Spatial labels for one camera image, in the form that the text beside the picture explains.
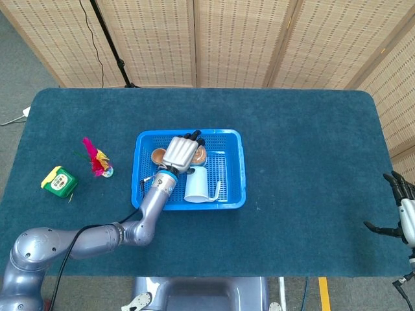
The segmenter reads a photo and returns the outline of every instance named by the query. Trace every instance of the black stand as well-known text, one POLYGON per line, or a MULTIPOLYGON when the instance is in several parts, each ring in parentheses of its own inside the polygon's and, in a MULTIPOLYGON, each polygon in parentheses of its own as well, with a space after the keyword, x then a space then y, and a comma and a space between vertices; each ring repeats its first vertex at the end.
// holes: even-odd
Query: black stand
POLYGON ((117 61, 118 68, 119 68, 119 70, 120 70, 120 72, 121 72, 121 74, 124 78, 124 81, 125 81, 125 87, 138 87, 139 88, 139 86, 134 85, 134 83, 130 82, 130 80, 128 79, 127 73, 124 70, 125 63, 122 59, 120 59, 120 57, 118 55, 117 49, 115 48, 115 45, 114 45, 114 42, 112 41, 110 33, 108 32, 108 28, 106 28, 104 18, 102 17, 101 12, 99 12, 99 7, 98 7, 97 3, 95 2, 95 0, 90 0, 90 2, 91 2, 93 10, 95 12, 95 15, 97 16, 99 24, 101 25, 101 29, 105 34, 106 41, 108 41, 108 44, 110 45, 110 48, 111 48, 111 51, 112 51, 112 54, 114 55, 115 60, 117 61))

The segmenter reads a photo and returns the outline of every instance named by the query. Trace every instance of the cup handle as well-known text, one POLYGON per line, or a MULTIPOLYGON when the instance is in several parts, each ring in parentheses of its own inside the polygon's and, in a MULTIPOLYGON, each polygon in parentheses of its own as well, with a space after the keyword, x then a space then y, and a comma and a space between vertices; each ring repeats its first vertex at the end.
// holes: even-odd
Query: cup handle
POLYGON ((216 190, 215 190, 215 196, 213 198, 208 198, 206 201, 207 202, 213 202, 216 201, 219 197, 219 192, 220 192, 220 185, 222 183, 220 181, 218 181, 218 183, 216 184, 216 190))

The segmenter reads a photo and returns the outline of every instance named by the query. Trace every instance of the yellow lid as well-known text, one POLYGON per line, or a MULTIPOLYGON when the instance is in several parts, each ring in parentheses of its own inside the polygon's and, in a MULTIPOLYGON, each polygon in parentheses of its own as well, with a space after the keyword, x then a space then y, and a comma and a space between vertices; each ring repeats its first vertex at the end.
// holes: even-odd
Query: yellow lid
POLYGON ((44 186, 47 184, 47 183, 50 183, 55 177, 56 177, 56 175, 57 175, 57 173, 58 173, 58 169, 59 168, 61 168, 61 167, 55 167, 54 169, 52 169, 52 171, 45 177, 45 179, 42 181, 42 183, 40 184, 40 186, 42 187, 42 188, 44 188, 44 186))

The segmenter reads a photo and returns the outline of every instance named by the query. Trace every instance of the green can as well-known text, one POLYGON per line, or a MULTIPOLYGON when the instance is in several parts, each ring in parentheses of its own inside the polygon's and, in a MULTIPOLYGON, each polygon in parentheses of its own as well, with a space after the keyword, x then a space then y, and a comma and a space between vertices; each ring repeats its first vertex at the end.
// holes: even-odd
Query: green can
POLYGON ((63 167, 55 167, 40 186, 61 198, 66 198, 76 185, 78 180, 71 173, 63 167))

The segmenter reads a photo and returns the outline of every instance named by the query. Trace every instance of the yellow tape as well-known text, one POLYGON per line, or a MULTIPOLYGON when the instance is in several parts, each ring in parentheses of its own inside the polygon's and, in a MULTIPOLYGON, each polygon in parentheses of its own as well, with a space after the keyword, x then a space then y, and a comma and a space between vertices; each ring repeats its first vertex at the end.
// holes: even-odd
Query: yellow tape
POLYGON ((320 287, 320 298, 322 300, 322 311, 330 311, 329 288, 327 287, 327 278, 319 277, 318 286, 320 287))

